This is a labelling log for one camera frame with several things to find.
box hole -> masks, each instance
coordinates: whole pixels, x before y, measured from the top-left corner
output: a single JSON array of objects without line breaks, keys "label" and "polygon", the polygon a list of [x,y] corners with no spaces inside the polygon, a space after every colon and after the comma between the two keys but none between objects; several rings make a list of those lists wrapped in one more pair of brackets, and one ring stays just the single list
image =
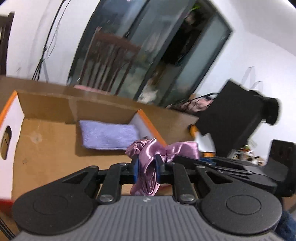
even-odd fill
[{"label": "box hole", "polygon": [[10,126],[7,126],[1,141],[1,157],[3,160],[6,160],[7,158],[11,135],[12,135],[11,128]]}]

wooden chair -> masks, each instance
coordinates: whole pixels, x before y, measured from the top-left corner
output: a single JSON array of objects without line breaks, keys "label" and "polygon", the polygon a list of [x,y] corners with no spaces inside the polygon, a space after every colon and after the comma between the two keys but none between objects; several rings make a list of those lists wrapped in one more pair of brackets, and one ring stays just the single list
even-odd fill
[{"label": "wooden chair", "polygon": [[14,15],[11,12],[8,16],[0,16],[0,75],[6,75],[8,40]]},{"label": "wooden chair", "polygon": [[115,95],[118,95],[141,47],[135,46],[127,39],[103,33],[100,29],[96,29],[91,40],[79,84],[110,92],[120,70],[126,67],[115,91]]}]

pink fabric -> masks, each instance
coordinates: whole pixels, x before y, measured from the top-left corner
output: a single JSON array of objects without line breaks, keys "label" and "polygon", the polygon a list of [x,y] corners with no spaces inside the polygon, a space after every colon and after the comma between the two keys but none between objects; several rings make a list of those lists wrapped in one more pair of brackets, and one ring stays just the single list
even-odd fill
[{"label": "pink fabric", "polygon": [[191,114],[192,112],[205,111],[212,102],[212,99],[208,100],[207,98],[195,98],[186,102],[168,105],[166,108],[185,111],[186,113]]},{"label": "pink fabric", "polygon": [[85,90],[85,91],[100,93],[100,94],[104,94],[104,95],[110,95],[109,92],[106,92],[106,91],[103,91],[103,90],[98,90],[98,89],[91,88],[91,87],[87,87],[87,86],[84,86],[84,85],[75,85],[74,88],[79,89],[79,90]]},{"label": "pink fabric", "polygon": [[176,142],[163,147],[156,139],[144,139],[131,144],[126,154],[130,158],[139,154],[140,162],[138,181],[131,188],[131,195],[154,196],[159,188],[156,181],[155,154],[160,154],[163,162],[172,161],[176,155],[198,159],[198,148],[196,142]]}]

blue object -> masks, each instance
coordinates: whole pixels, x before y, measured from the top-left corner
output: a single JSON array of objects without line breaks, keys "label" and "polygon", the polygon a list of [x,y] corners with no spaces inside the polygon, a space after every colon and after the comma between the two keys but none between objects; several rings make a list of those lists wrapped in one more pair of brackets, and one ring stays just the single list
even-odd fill
[{"label": "blue object", "polygon": [[216,163],[215,163],[214,161],[212,161],[212,159],[210,159],[210,158],[200,157],[198,160],[199,160],[199,161],[202,161],[202,162],[210,163],[210,164],[212,164],[213,166],[216,165]]},{"label": "blue object", "polygon": [[136,159],[135,165],[133,166],[133,181],[134,181],[134,183],[136,183],[138,180],[138,174],[139,174],[139,155]]},{"label": "blue object", "polygon": [[296,241],[296,222],[289,212],[282,212],[275,232],[286,241]]},{"label": "blue object", "polygon": [[164,168],[163,160],[159,154],[156,154],[155,155],[155,173],[156,173],[156,181],[158,183],[160,183],[160,172],[164,170],[163,168]]}]

gray gripper base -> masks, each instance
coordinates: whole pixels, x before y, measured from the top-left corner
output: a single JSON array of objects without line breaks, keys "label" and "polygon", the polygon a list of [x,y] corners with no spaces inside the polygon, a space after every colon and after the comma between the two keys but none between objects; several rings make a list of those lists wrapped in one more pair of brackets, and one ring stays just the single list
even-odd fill
[{"label": "gray gripper base", "polygon": [[171,196],[122,196],[99,206],[82,226],[56,236],[20,232],[14,241],[278,241],[275,233],[240,237],[207,224],[193,206],[176,203]]}]

